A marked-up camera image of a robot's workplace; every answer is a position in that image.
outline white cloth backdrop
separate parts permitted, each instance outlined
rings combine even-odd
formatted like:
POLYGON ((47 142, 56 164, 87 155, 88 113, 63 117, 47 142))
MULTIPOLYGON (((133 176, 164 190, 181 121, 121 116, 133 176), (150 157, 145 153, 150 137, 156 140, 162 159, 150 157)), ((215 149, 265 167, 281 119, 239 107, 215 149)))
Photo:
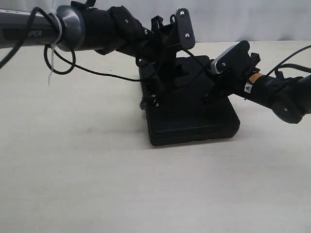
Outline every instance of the white cloth backdrop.
MULTIPOLYGON (((148 28, 152 17, 168 22, 176 8, 186 7, 197 42, 311 39, 310 0, 97 0, 96 7, 119 5, 148 28)), ((0 0, 0 8, 30 11, 34 6, 51 10, 52 0, 0 0)))

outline white zip tie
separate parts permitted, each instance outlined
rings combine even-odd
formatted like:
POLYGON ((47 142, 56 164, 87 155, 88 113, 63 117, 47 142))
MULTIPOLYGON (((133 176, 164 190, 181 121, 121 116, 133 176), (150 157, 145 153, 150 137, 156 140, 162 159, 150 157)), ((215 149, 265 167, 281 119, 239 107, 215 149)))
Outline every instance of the white zip tie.
POLYGON ((49 75, 49 79, 48 79, 48 85, 50 85, 50 82, 51 82, 51 77, 52 77, 52 74, 54 73, 54 54, 55 54, 55 47, 58 43, 58 41, 60 41, 60 39, 62 38, 62 35, 63 35, 63 28, 62 28, 62 24, 59 20, 59 18, 57 17, 57 15, 55 13, 52 13, 58 23, 58 28, 59 28, 59 35, 58 35, 58 38, 57 40, 55 40, 55 42, 51 45, 52 47, 52 57, 51 57, 51 72, 50 72, 50 75, 49 75))

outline yellow label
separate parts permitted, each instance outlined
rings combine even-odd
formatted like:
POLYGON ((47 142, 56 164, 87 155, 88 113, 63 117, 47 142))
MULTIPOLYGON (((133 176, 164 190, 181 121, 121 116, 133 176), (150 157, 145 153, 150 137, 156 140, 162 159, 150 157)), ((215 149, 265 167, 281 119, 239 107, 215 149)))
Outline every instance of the yellow label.
POLYGON ((249 81, 251 81, 252 83, 254 83, 254 82, 256 82, 256 80, 259 79, 261 76, 263 76, 263 74, 260 74, 260 73, 253 74, 253 75, 249 78, 249 81))

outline black plastic case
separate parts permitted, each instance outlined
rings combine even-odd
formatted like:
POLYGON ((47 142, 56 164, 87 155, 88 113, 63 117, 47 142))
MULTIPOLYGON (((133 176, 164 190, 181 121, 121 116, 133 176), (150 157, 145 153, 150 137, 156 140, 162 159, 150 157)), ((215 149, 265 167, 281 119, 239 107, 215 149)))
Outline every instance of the black plastic case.
MULTIPOLYGON (((197 57, 203 64, 207 56, 197 57)), ((201 67, 192 58, 177 58, 186 76, 178 78, 179 83, 188 83, 201 67)), ((154 72, 152 65, 140 68, 140 78, 154 72)), ((146 82, 142 82, 144 96, 151 95, 146 82)), ((207 139, 233 137, 240 128, 240 120, 228 98, 212 105, 205 105, 205 96, 214 83, 203 72, 189 87, 177 90, 165 98, 158 107, 146 109, 150 142, 153 146, 163 146, 207 139)))

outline white table surface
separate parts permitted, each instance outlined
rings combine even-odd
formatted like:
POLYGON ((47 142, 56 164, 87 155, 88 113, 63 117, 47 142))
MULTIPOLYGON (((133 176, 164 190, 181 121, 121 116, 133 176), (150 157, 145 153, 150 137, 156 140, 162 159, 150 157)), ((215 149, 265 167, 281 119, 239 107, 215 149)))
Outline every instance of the white table surface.
MULTIPOLYGON (((251 42, 251 51, 260 53, 265 73, 310 43, 251 42)), ((192 51, 215 58, 232 44, 197 44, 192 51)), ((23 48, 0 71, 1 233, 304 233, 311 227, 311 116, 290 125, 231 96, 241 120, 234 138, 153 148, 138 107, 139 83, 75 70, 53 75, 48 87, 42 51, 23 48)), ((310 66, 310 53, 291 62, 310 66)), ((90 69, 138 78, 131 57, 92 51, 77 57, 90 69)))

